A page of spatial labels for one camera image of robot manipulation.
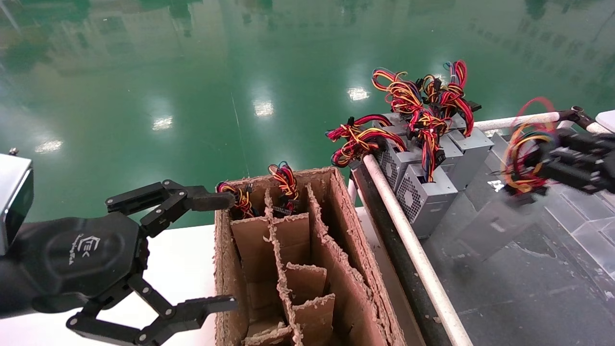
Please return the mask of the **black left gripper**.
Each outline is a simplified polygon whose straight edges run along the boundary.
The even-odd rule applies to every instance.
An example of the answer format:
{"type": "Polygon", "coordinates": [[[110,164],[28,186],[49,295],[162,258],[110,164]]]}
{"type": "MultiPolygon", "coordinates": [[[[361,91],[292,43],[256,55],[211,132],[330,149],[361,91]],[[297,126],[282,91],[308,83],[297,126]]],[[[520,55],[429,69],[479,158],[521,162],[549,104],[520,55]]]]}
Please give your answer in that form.
{"type": "Polygon", "coordinates": [[[211,314],[238,309],[239,302],[222,295],[171,305],[141,274],[132,274],[147,264],[145,237],[158,236],[188,211],[228,210],[234,204],[231,192],[163,180],[108,198],[111,214],[103,217],[27,223],[13,244],[14,296],[30,301],[90,299],[66,322],[68,329],[108,344],[161,346],[177,333],[202,328],[211,314]],[[149,208],[140,225],[126,216],[149,208]],[[98,319],[102,309],[131,292],[157,313],[150,325],[137,329],[98,319]]]}

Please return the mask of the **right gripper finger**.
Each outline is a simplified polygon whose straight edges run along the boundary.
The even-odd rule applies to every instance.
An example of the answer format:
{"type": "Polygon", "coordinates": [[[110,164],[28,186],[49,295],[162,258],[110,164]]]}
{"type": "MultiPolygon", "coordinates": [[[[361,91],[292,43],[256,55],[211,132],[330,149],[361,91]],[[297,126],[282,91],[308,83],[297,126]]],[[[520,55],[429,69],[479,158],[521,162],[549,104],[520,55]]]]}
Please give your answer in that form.
{"type": "Polygon", "coordinates": [[[580,152],[584,155],[608,155],[615,149],[615,135],[613,133],[557,131],[557,140],[551,155],[560,152],[563,148],[580,152]]]}
{"type": "Polygon", "coordinates": [[[536,175],[555,180],[587,194],[598,191],[615,192],[613,153],[604,156],[582,153],[543,153],[531,155],[529,167],[537,168],[536,175]]]}

